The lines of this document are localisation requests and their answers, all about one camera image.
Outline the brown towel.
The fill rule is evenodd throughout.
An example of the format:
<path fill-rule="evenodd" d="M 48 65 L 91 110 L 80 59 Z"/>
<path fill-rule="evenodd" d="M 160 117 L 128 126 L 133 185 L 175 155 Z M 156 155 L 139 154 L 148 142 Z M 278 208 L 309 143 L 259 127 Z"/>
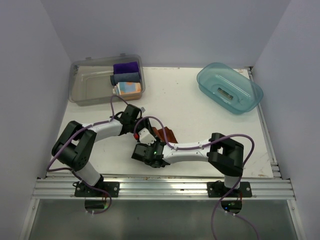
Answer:
<path fill-rule="evenodd" d="M 173 131 L 169 129 L 167 126 L 164 127 L 164 130 L 162 128 L 156 129 L 155 127 L 152 127 L 152 130 L 162 142 L 165 142 L 164 133 L 166 133 L 166 137 L 169 143 L 174 143 L 174 144 L 178 143 Z"/>

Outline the colourful polka dot towel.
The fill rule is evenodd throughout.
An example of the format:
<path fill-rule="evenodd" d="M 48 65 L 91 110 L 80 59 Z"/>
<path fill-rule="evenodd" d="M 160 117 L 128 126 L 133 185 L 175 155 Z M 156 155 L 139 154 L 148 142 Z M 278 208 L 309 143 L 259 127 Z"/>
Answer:
<path fill-rule="evenodd" d="M 139 82 L 119 82 L 114 86 L 112 93 L 125 101 L 131 101 L 142 97 L 142 88 Z"/>

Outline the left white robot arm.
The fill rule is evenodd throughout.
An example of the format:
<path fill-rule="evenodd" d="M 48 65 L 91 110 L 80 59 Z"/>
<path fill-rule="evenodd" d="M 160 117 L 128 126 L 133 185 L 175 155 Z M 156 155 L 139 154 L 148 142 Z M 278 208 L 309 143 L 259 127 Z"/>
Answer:
<path fill-rule="evenodd" d="M 143 110 L 127 104 L 124 111 L 117 114 L 112 110 L 110 118 L 88 124 L 70 121 L 51 150 L 52 162 L 60 161 L 66 170 L 72 172 L 86 184 L 86 190 L 92 196 L 103 193 L 102 175 L 89 162 L 96 142 L 134 132 Z"/>

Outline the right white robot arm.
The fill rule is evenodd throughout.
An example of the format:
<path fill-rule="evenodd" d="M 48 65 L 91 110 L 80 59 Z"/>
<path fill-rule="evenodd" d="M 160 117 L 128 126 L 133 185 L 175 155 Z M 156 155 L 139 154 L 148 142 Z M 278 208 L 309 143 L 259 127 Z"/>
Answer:
<path fill-rule="evenodd" d="M 197 143 L 165 143 L 159 140 L 152 144 L 137 143 L 132 159 L 152 168 L 164 168 L 180 162 L 210 163 L 224 175 L 223 192 L 235 196 L 240 190 L 239 177 L 243 175 L 243 144 L 213 133 L 208 140 Z"/>

